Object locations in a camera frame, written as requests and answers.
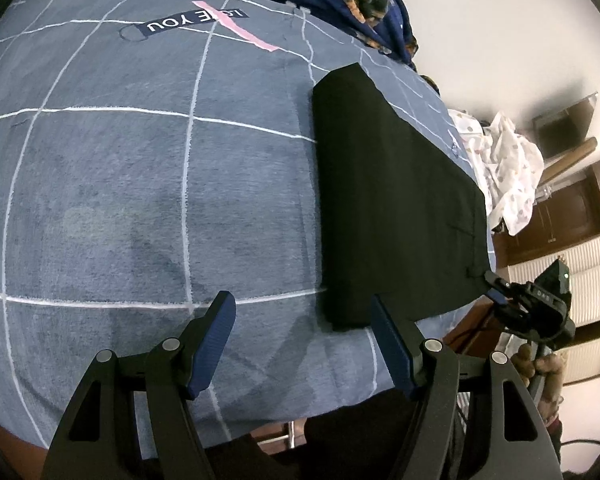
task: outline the human hand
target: human hand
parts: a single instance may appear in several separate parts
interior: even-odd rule
[[[542,374],[544,389],[538,402],[538,412],[546,426],[550,425],[558,415],[558,406],[562,402],[560,393],[564,383],[564,362],[557,354],[549,354],[531,361],[531,345],[524,343],[518,352],[512,356],[511,362],[516,368],[525,387],[536,374]]]

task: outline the black trousers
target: black trousers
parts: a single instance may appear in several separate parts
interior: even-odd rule
[[[402,120],[357,64],[315,86],[313,114],[324,308],[334,327],[368,325],[373,294],[394,298],[411,320],[483,295],[486,211],[471,177]]]

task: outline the black cable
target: black cable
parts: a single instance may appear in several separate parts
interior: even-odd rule
[[[569,444],[596,444],[600,446],[600,440],[593,440],[590,438],[577,438],[576,440],[569,440],[567,442],[561,442],[561,446],[568,446]]]
[[[478,323],[477,326],[475,326],[471,331],[469,331],[471,335],[460,343],[460,346],[457,348],[457,352],[459,354],[463,354],[466,351],[467,347],[471,344],[472,339],[478,332],[484,332],[486,330],[486,325],[488,324],[491,316],[493,316],[493,311],[494,304],[492,303],[487,309],[487,312],[485,312],[484,316],[482,316],[482,318],[480,319],[480,323]],[[466,332],[458,334],[451,343],[454,343],[461,335],[464,335],[465,333]]]
[[[466,417],[464,416],[464,412],[462,411],[462,408],[460,408],[460,406],[458,406],[457,404],[456,404],[456,408],[458,408],[458,413],[460,414],[460,418],[464,422],[464,425],[467,426]]]

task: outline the white wall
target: white wall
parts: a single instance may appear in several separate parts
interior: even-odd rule
[[[565,386],[562,396],[562,441],[577,438],[600,440],[600,378]],[[565,446],[561,452],[562,470],[584,472],[599,454],[600,446],[593,444]]]
[[[414,61],[451,108],[525,126],[600,93],[600,14],[590,0],[404,0],[420,50]],[[600,159],[600,95],[590,136]]]

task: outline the printed label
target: printed label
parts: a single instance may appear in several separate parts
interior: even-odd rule
[[[222,12],[230,18],[248,18],[247,13],[240,9],[223,9]],[[146,23],[136,23],[136,27],[142,34],[148,38],[158,32],[170,30],[170,28],[185,27],[186,25],[199,25],[200,23],[213,23],[215,19],[206,12],[206,10],[188,10],[187,12],[179,12],[172,14],[166,18],[152,20]]]

